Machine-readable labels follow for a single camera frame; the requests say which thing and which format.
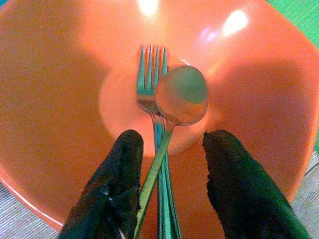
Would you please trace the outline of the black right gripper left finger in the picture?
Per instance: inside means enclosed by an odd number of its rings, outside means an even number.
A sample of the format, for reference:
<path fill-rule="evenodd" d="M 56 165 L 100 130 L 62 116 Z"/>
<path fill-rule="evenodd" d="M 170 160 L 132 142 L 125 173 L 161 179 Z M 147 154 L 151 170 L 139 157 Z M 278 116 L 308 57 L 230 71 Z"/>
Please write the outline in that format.
<path fill-rule="evenodd" d="M 140 209 L 142 136 L 120 134 L 70 210 L 60 239 L 132 239 Z"/>

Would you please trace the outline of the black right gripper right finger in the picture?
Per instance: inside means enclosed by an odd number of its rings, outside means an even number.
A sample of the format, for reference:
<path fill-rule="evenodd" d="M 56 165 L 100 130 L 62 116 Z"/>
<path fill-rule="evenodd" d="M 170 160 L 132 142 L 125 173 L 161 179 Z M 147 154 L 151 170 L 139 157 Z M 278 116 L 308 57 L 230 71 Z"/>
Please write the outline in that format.
<path fill-rule="evenodd" d="M 272 178 L 230 132 L 205 132 L 207 194 L 228 239 L 308 239 Z"/>

